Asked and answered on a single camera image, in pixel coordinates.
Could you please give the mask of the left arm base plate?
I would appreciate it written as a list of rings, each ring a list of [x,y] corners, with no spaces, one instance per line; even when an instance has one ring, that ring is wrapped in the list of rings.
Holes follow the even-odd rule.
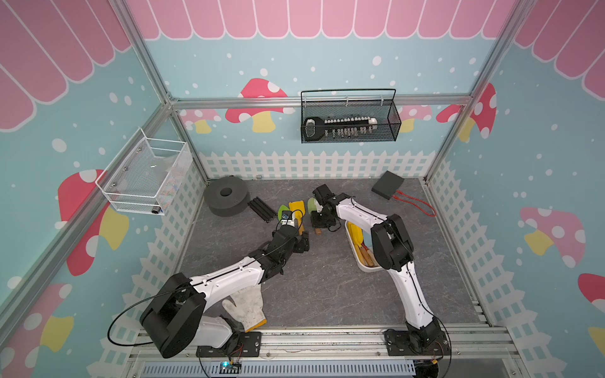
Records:
[[[199,358],[257,358],[260,355],[261,332],[236,332],[222,347],[197,347]]]

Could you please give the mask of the black flat box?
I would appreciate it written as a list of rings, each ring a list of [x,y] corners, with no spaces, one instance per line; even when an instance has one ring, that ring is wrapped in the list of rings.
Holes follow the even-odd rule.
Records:
[[[400,189],[404,182],[404,178],[390,171],[386,171],[380,179],[373,185],[371,191],[374,194],[390,200],[393,195]]]

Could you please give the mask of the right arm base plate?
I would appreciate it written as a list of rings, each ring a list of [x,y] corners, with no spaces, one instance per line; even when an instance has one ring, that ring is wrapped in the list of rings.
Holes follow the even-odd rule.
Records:
[[[441,359],[452,351],[443,331],[439,331],[433,339],[427,339],[414,332],[387,329],[383,337],[387,352],[392,357],[428,356]]]

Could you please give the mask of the white work glove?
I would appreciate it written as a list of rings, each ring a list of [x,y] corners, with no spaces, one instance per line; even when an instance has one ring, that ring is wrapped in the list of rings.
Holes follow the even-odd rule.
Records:
[[[230,299],[222,301],[222,306],[235,321],[242,324],[245,332],[253,331],[267,322],[260,284],[232,294]]]

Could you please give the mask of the small green circuit board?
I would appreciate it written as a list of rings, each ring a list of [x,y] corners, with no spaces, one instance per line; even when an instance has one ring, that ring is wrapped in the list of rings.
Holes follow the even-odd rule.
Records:
[[[218,372],[220,374],[238,375],[242,372],[242,364],[237,362],[222,362]]]

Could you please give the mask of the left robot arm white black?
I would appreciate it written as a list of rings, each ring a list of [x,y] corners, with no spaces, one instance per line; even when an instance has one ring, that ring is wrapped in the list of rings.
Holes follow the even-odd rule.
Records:
[[[245,348],[245,332],[225,318],[206,316],[206,310],[229,296],[259,288],[282,274],[292,255],[308,250],[309,233],[285,226],[231,266],[191,278],[176,273],[143,311],[140,324],[163,358],[173,358],[190,346],[225,356],[239,354]]]

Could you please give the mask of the black aluminium extrusion bar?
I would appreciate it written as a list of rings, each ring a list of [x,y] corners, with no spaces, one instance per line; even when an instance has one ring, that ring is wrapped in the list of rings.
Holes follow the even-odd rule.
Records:
[[[270,223],[277,217],[277,212],[258,197],[253,198],[247,205],[266,223]]]

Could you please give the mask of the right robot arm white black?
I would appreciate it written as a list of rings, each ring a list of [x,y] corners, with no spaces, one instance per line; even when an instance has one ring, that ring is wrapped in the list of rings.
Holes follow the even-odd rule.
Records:
[[[412,350],[418,353],[433,346],[444,331],[418,282],[414,246],[402,218],[379,214],[359,205],[350,195],[332,193],[325,185],[314,190],[313,196],[318,206],[312,217],[315,228],[330,228],[343,220],[370,233],[374,259],[392,277],[403,302]]]

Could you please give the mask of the yellow shovel wooden handle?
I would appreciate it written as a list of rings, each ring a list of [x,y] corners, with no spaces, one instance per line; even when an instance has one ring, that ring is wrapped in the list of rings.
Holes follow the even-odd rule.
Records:
[[[353,223],[348,223],[348,232],[353,242],[354,250],[363,266],[373,268],[373,260],[368,250],[363,246],[364,239],[362,229]]]

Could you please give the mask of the white plastic storage box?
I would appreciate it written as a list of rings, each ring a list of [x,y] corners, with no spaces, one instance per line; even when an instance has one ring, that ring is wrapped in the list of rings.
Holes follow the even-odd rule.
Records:
[[[345,226],[348,242],[358,268],[362,272],[378,272],[382,270],[373,255],[373,251],[366,243],[366,241],[370,240],[369,236],[366,236],[359,226],[349,221],[345,222]]]

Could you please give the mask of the pale green trowel wooden handle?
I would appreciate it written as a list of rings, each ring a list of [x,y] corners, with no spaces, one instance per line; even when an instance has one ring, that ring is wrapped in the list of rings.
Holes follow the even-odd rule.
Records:
[[[318,202],[315,198],[310,198],[307,202],[307,210],[310,216],[310,223],[316,235],[321,235],[322,219],[321,212],[318,211]]]

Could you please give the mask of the dark grey foam roll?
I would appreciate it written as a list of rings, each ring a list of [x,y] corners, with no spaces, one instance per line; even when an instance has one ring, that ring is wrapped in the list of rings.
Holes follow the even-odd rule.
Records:
[[[244,180],[226,176],[213,181],[205,189],[203,198],[212,214],[232,217],[245,211],[251,195]]]

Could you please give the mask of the bright green trowel wooden handle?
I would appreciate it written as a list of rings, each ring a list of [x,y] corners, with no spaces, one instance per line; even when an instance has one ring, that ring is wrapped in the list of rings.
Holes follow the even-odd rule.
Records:
[[[278,217],[280,219],[280,222],[286,224],[292,220],[292,212],[288,206],[281,205],[278,210]]]

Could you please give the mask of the black socket holder tool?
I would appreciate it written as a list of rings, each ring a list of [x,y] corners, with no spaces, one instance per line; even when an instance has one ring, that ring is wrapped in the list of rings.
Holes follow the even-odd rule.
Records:
[[[302,141],[321,142],[330,139],[357,137],[376,130],[378,121],[373,117],[350,117],[324,119],[309,117],[301,127]]]

